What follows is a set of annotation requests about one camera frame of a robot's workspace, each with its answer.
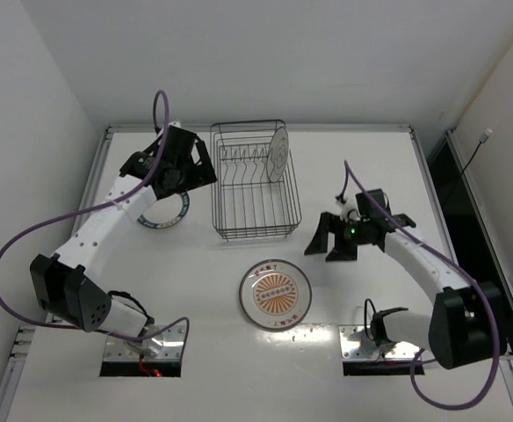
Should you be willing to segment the orange sunburst plate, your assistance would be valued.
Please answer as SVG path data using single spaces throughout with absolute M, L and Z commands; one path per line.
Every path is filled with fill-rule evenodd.
M 245 318 L 257 328 L 281 332 L 304 320 L 313 292 L 308 277 L 295 264 L 267 259 L 243 275 L 238 300 Z

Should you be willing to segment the white plate grey flower pattern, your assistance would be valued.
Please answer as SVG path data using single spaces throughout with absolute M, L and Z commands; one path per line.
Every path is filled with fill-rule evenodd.
M 279 127 L 271 138 L 266 159 L 266 174 L 271 183 L 276 183 L 284 174 L 289 157 L 289 137 L 285 127 Z

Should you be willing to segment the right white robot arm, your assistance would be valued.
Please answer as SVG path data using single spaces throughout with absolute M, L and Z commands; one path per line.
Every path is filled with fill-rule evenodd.
M 415 222 L 391 212 L 380 189 L 359 193 L 357 204 L 339 215 L 323 212 L 307 255 L 328 262 L 355 261 L 358 248 L 374 245 L 418 284 L 432 305 L 429 315 L 405 307 L 377 310 L 367 328 L 376 346 L 406 341 L 428 350 L 437 363 L 453 369 L 494 359 L 507 351 L 502 291 L 478 283 L 432 250 L 415 232 Z

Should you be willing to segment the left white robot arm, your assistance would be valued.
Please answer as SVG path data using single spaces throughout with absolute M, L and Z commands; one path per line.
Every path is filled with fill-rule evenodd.
M 84 332 L 100 331 L 136 344 L 154 336 L 150 316 L 113 299 L 98 282 L 116 246 L 157 201 L 216 180 L 197 134 L 176 126 L 163 129 L 152 145 L 126 160 L 81 228 L 51 256 L 32 261 L 41 308 Z

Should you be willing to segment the green rimmed white plate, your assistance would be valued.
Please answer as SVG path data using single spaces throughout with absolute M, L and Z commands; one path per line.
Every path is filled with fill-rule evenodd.
M 179 193 L 157 201 L 137 222 L 148 229 L 167 229 L 179 224 L 190 210 L 189 193 Z

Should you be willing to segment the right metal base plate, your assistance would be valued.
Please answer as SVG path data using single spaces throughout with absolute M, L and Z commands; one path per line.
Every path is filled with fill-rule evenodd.
M 405 362 L 415 357 L 420 350 L 408 342 L 390 343 L 376 346 L 363 333 L 362 325 L 339 325 L 338 334 L 344 363 L 386 363 Z

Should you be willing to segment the metal base plate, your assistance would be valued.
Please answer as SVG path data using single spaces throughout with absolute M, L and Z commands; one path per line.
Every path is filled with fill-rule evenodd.
M 408 342 L 390 343 L 376 346 L 363 333 L 362 325 L 339 325 L 338 334 L 344 363 L 386 363 L 405 362 L 415 357 L 420 350 Z
M 137 345 L 109 337 L 105 343 L 103 362 L 132 362 L 140 357 L 146 362 L 177 363 L 184 346 L 186 325 L 178 324 Z

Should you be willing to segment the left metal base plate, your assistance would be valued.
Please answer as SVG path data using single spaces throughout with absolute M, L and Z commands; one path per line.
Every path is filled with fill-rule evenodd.
M 140 357 L 146 362 L 177 363 L 184 346 L 186 325 L 178 324 L 137 345 L 109 337 L 105 343 L 103 362 L 132 362 Z

